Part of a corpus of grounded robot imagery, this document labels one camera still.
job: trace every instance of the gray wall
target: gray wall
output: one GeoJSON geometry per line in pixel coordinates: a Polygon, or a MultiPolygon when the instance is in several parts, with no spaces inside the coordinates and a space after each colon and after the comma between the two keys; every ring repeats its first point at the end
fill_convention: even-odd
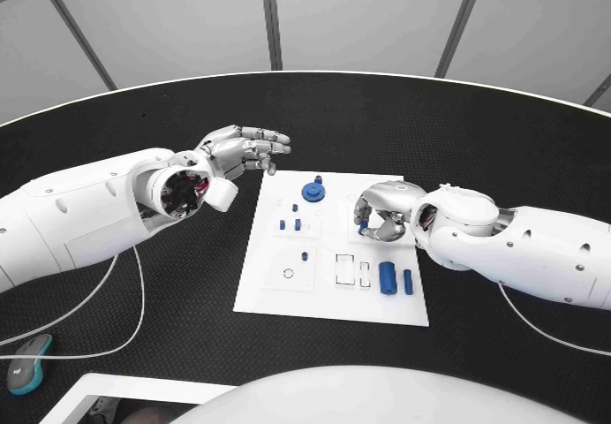
{"type": "MultiPolygon", "coordinates": [[[[63,3],[119,88],[268,71],[269,57],[285,70],[434,76],[447,57],[449,79],[585,103],[611,73],[609,0],[63,3]]],[[[104,91],[50,0],[0,0],[0,122],[104,91]]],[[[611,111],[608,91],[594,106],[611,111]]]]}

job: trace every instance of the cable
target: cable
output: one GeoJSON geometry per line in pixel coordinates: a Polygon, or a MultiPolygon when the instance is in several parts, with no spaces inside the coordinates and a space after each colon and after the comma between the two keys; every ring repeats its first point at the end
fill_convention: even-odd
{"type": "Polygon", "coordinates": [[[14,336],[10,337],[7,340],[3,340],[0,342],[0,346],[8,345],[8,343],[16,342],[17,340],[20,340],[21,338],[26,338],[29,336],[33,336],[36,333],[39,333],[42,330],[47,329],[50,326],[53,326],[57,322],[63,321],[82,307],[82,305],[89,301],[89,299],[92,298],[93,294],[98,292],[98,290],[102,288],[102,285],[105,283],[105,280],[108,279],[108,277],[111,276],[111,272],[112,269],[115,267],[115,263],[117,263],[117,258],[118,255],[114,257],[112,259],[112,263],[111,266],[108,267],[108,270],[105,271],[105,276],[102,278],[102,281],[98,283],[98,285],[95,286],[95,288],[92,289],[92,292],[89,293],[89,296],[82,300],[82,302],[76,305],[76,307],[63,315],[60,316],[53,322],[50,322],[49,324],[43,325],[42,327],[37,327],[37,329],[33,329],[32,331],[29,331],[27,333],[21,334],[20,336],[14,336]]]}
{"type": "MultiPolygon", "coordinates": [[[[144,320],[144,276],[142,276],[142,265],[140,263],[140,256],[137,255],[137,247],[135,246],[134,246],[134,255],[137,256],[137,271],[140,273],[140,288],[141,288],[141,292],[142,292],[142,301],[141,301],[141,308],[140,308],[140,319],[137,321],[137,329],[134,330],[134,333],[132,333],[131,337],[127,339],[127,341],[118,347],[115,347],[111,351],[105,351],[105,352],[99,352],[99,353],[88,353],[85,355],[69,355],[69,356],[3,355],[3,356],[0,356],[0,360],[85,360],[88,358],[96,358],[98,356],[109,355],[111,353],[118,352],[131,343],[131,341],[134,340],[134,337],[137,336],[137,332],[140,331],[140,327],[142,325],[142,320],[144,320]]],[[[117,260],[117,256],[114,257],[111,268],[108,269],[108,271],[105,273],[102,282],[98,284],[98,287],[95,287],[93,292],[88,296],[88,298],[95,294],[95,291],[101,287],[101,285],[105,281],[105,278],[109,276],[109,272],[112,271],[112,267],[115,265],[115,260],[117,260]]],[[[76,309],[82,306],[83,302],[55,322],[59,322],[63,318],[66,318],[76,311],[76,309]]],[[[46,326],[43,326],[40,328],[46,329],[52,324],[47,324],[46,326]]]]}
{"type": "Polygon", "coordinates": [[[569,342],[565,342],[563,340],[560,340],[559,338],[550,336],[547,333],[543,333],[543,331],[540,329],[537,329],[534,327],[534,325],[530,323],[530,321],[524,318],[524,315],[519,312],[519,309],[516,308],[516,306],[513,305],[511,301],[508,300],[507,294],[506,294],[506,289],[503,288],[503,284],[498,284],[498,289],[500,292],[503,293],[503,296],[506,297],[506,301],[508,303],[508,305],[511,306],[513,312],[516,312],[516,314],[519,315],[519,317],[521,318],[521,321],[530,326],[530,328],[542,335],[545,336],[549,340],[552,340],[553,342],[559,343],[560,345],[569,346],[573,349],[576,349],[578,351],[583,351],[583,352],[589,352],[589,353],[596,353],[598,355],[605,355],[605,356],[611,356],[611,352],[605,352],[605,351],[598,351],[596,349],[591,349],[589,347],[582,347],[576,344],[572,344],[569,342]]]}

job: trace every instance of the black table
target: black table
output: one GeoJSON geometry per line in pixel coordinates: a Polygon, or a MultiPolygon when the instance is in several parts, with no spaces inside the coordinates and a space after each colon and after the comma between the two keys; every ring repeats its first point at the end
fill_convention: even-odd
{"type": "MultiPolygon", "coordinates": [[[[32,178],[144,148],[193,148],[229,124],[285,133],[284,170],[405,175],[432,191],[472,188],[503,207],[552,208],[611,222],[611,119],[533,96],[442,80],[272,72],[189,79],[101,95],[0,127],[0,195],[32,178]]],[[[262,174],[235,182],[226,214],[210,208],[140,247],[144,326],[132,344],[92,360],[56,361],[24,397],[0,390],[0,421],[39,422],[88,372],[243,384],[305,367],[367,364],[481,382],[591,422],[611,421],[611,358],[542,338],[497,287],[419,252],[431,327],[232,311],[262,174]]],[[[63,314],[108,262],[21,284],[0,295],[0,338],[63,314]]],[[[611,313],[508,291],[556,337],[611,350],[611,313]]],[[[56,354],[118,346],[137,325],[131,252],[79,313],[52,329],[56,354]]],[[[16,345],[4,346],[8,354],[16,345]]],[[[7,361],[0,375],[6,375],[7,361]]]]}

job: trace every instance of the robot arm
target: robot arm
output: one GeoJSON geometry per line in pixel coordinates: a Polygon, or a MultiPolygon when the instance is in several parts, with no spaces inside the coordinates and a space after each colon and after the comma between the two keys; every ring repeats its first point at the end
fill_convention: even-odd
{"type": "Polygon", "coordinates": [[[356,224],[367,222],[372,209],[386,221],[363,229],[366,237],[393,241],[408,225],[416,246],[445,268],[471,269],[539,298],[611,309],[606,223],[540,208],[503,209],[472,190],[441,185],[425,193],[402,181],[363,192],[356,224]]]}
{"type": "Polygon", "coordinates": [[[230,125],[193,150],[150,148],[53,172],[0,199],[0,292],[111,258],[191,216],[225,212],[245,170],[274,175],[289,138],[230,125]]]}

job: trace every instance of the computer mouse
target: computer mouse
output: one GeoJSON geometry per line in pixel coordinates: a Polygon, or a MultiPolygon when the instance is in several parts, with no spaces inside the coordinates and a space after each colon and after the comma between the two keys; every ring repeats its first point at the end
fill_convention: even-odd
{"type": "MultiPolygon", "coordinates": [[[[53,336],[40,334],[19,347],[16,355],[44,355],[53,336]]],[[[6,374],[6,386],[13,395],[26,395],[42,383],[42,360],[11,360],[6,374]]]]}

